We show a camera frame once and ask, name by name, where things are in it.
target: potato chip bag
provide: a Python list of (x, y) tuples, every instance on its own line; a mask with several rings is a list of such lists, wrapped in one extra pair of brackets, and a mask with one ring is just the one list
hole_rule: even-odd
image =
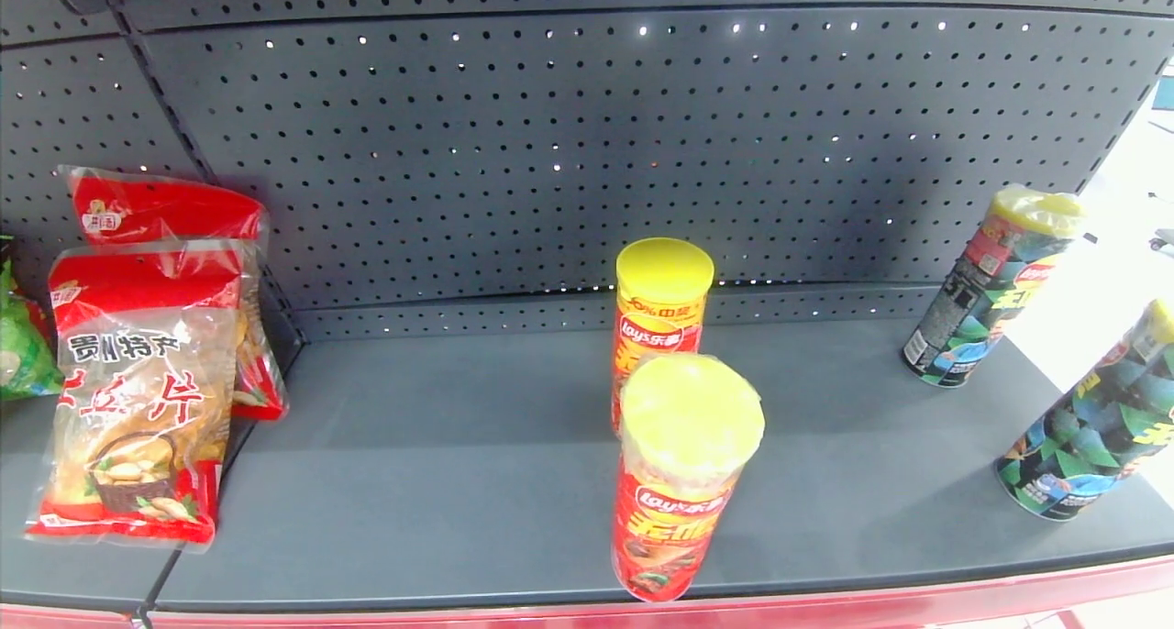
[(151, 175), (60, 165), (69, 182), (74, 210), (92, 244), (137, 244), (164, 239), (239, 239), (245, 248), (247, 337), (237, 352), (232, 414), (277, 420), (289, 411), (289, 395), (261, 323), (259, 253), (268, 215), (256, 199), (221, 187)]
[(238, 241), (58, 258), (49, 291), (66, 379), (27, 535), (212, 541), (247, 258)]

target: green snack bag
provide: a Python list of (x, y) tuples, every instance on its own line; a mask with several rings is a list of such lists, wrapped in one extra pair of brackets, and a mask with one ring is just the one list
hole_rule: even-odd
[(61, 371), (45, 337), (33, 325), (36, 304), (18, 295), (12, 261), (0, 266), (0, 400), (61, 392)]

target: green chip canister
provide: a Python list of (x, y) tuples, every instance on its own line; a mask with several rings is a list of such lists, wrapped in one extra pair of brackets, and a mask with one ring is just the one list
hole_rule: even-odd
[(1064, 250), (1080, 236), (1085, 211), (1071, 194), (1004, 187), (902, 349), (922, 381), (966, 383), (1031, 302)]
[(996, 460), (994, 469), (1020, 506), (1065, 521), (1172, 440), (1174, 311), (1154, 299), (1118, 345)]

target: shelf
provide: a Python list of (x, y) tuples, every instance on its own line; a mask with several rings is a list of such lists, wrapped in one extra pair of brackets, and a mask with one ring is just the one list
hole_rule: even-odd
[[(767, 437), (690, 595), (978, 580), (1174, 550), (1174, 510), (1140, 479), (1067, 525), (1018, 508), (990, 462), (1059, 392), (1011, 344), (967, 387), (922, 384), (897, 354), (912, 327), (707, 327), (704, 350), (763, 395)], [(306, 346), (291, 414), (252, 430), (215, 546), (180, 556), (157, 607), (626, 600), (608, 559), (609, 350), (605, 331)]]
[(25, 540), (55, 398), (5, 406), (0, 424), (0, 600), (130, 613), (147, 598), (173, 549), (49, 545)]

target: yellow plastic cap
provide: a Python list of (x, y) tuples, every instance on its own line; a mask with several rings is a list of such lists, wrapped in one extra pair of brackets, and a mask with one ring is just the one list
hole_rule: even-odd
[(620, 288), (657, 304), (688, 304), (714, 283), (714, 262), (687, 241), (652, 237), (626, 245), (615, 261)]
[(1019, 228), (1058, 239), (1080, 236), (1087, 218), (1077, 195), (1045, 194), (1014, 182), (994, 194), (991, 211)]
[(622, 433), (672, 476), (724, 476), (745, 465), (765, 419), (747, 379), (704, 354), (672, 353), (642, 361), (620, 395)]
[(1168, 299), (1153, 299), (1149, 307), (1149, 329), (1158, 341), (1174, 341), (1174, 310)]

